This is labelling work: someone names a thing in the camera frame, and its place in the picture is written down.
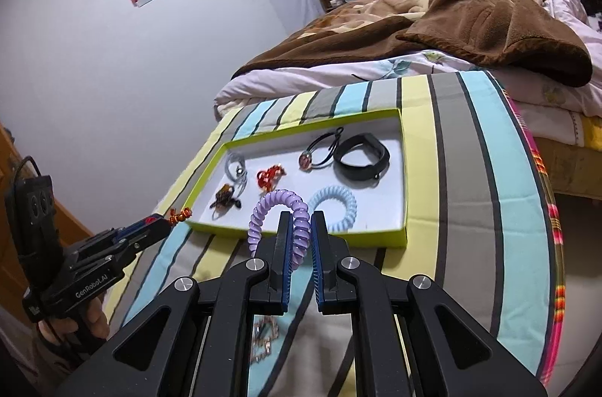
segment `black hair tie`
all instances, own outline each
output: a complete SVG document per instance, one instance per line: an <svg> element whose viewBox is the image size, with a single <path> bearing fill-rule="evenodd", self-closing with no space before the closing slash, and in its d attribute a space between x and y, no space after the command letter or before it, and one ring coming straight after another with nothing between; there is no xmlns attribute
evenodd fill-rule
<svg viewBox="0 0 602 397"><path fill-rule="evenodd" d="M373 165L365 167L356 167L343 163L342 157L360 144L366 146L366 148L374 153L378 161ZM389 165L390 154L385 145L368 132L366 134L358 134L343 141L336 147L333 158L345 178L354 182L365 182L366 180L378 180L380 178L380 174Z"/></svg>
<svg viewBox="0 0 602 397"><path fill-rule="evenodd" d="M303 151L303 153L301 153L301 155L299 156L299 168L301 168L301 170L303 171L309 171L312 168L321 167L322 165L324 165L330 158L332 158L332 155L334 154L335 149L338 146L339 141L341 140L342 131L342 127L339 127L335 132L327 132L326 134L323 134L319 138L317 138L309 146L307 146L305 151ZM324 160L320 161L319 163L314 163L312 161L312 152L321 141L324 141L324 139L329 138L330 136L334 136L334 140L332 141L332 144L328 147L328 154L326 158L324 158Z"/></svg>

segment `purple spiral hair tie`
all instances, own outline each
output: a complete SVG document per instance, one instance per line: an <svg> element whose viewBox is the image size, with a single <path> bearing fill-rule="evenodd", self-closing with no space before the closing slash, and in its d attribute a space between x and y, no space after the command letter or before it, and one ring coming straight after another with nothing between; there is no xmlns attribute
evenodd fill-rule
<svg viewBox="0 0 602 397"><path fill-rule="evenodd" d="M309 212L307 204L295 192L274 190L257 202L249 222L248 243L251 256L255 256L261 239L261 226L269 210L275 205L285 205L293 211L293 270L296 270L309 247Z"/></svg>

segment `white wall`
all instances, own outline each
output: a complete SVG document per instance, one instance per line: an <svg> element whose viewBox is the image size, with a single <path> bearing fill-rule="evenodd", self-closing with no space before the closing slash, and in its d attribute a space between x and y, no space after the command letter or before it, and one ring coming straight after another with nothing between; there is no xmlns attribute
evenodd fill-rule
<svg viewBox="0 0 602 397"><path fill-rule="evenodd" d="M316 16L298 1L0 0L0 121L90 229L134 222L215 127L234 71Z"/></svg>

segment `bed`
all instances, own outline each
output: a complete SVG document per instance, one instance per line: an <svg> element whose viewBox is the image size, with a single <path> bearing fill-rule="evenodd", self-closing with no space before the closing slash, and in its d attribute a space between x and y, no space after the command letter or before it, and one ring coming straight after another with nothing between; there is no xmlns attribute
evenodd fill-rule
<svg viewBox="0 0 602 397"><path fill-rule="evenodd" d="M535 143L487 72L354 83L232 109L156 212L193 205L197 183L227 144L389 111L403 131L407 246L351 253L388 276L432 277L545 384L564 314L562 234ZM290 188L288 178L278 187ZM247 189L258 196L254 183ZM178 277L215 278L249 256L246 240L180 223L140 254L105 298L111 331ZM355 395L350 318L317 312L311 257L306 261L293 273L272 355L250 368L249 397Z"/></svg>
<svg viewBox="0 0 602 397"><path fill-rule="evenodd" d="M591 60L591 79L578 87L564 85L550 76L516 64L475 65L469 59L469 53L464 53L463 59L457 53L442 51L440 47L418 51L407 46L401 55L395 55L393 49L393 53L385 59L366 58L366 55L380 58L383 46L379 47L379 44L385 41L383 35L398 32L402 26L395 26L395 22L401 19L419 20L431 1L358 0L344 5L326 18L319 18L280 46L242 67L217 95L214 101L216 117L221 118L228 110L242 105L361 81L489 69L514 99L534 134L554 190L592 199L602 198L602 173L598 173L602 171L602 33L589 26L580 0L533 2L555 24L570 28L586 49L588 60ZM354 33L357 39L361 39L362 29L375 25L380 29L369 34L372 39L369 45L359 45L357 52L347 53L344 58L339 53L333 56L333 62L329 62L329 56L321 49L322 55L312 55L312 59L298 59L295 55L300 50L293 47L295 41L309 40L305 46L309 48L311 40L320 32L338 33L341 37ZM348 39L348 42L350 47L357 44L353 39ZM583 68L584 64L576 61L574 66Z"/></svg>

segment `light blue spiral hair tie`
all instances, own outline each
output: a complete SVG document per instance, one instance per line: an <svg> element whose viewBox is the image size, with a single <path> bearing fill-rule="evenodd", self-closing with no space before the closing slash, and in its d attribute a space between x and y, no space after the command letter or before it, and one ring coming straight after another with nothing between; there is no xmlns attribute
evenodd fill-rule
<svg viewBox="0 0 602 397"><path fill-rule="evenodd" d="M345 205L346 212L342 221L327 226L328 232L339 233L348 231L353 227L355 218L357 217L357 201L351 193L351 190L348 188L340 185L332 185L327 186L322 190L318 190L313 197L309 199L309 202L307 202L309 214L313 214L318 205L324 202L324 200L331 198L341 201L343 205Z"/></svg>

